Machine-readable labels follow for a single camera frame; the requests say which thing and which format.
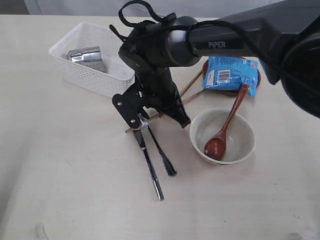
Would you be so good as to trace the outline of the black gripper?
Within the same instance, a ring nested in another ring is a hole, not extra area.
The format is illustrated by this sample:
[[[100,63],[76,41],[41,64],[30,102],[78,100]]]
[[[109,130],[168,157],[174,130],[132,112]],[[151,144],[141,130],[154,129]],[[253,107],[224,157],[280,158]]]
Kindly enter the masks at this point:
[[[135,80],[139,83],[139,89],[146,100],[147,107],[164,113],[179,123],[182,128],[191,123],[168,67],[147,72],[136,71]]]

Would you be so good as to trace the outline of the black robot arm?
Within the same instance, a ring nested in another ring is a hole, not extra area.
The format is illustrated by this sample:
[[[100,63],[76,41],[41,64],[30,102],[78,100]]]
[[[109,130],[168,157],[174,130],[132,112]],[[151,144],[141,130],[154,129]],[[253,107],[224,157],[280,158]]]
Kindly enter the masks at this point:
[[[141,0],[151,20],[129,22],[121,36],[120,59],[134,71],[134,83],[112,103],[132,129],[153,108],[180,124],[190,124],[172,80],[172,67],[190,67],[202,57],[256,57],[270,84],[278,82],[305,112],[320,115],[320,3],[283,0],[216,20],[197,21],[175,13],[158,16]]]

